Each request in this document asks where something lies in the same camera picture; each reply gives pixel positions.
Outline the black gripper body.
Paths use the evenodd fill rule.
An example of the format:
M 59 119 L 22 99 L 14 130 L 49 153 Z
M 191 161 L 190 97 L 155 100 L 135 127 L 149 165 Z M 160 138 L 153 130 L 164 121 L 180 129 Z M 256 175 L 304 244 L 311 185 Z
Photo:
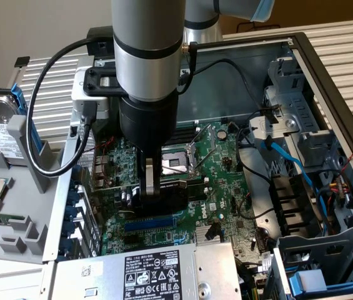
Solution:
M 178 93 L 154 102 L 123 97 L 119 120 L 123 135 L 143 152 L 155 152 L 168 141 L 176 128 Z

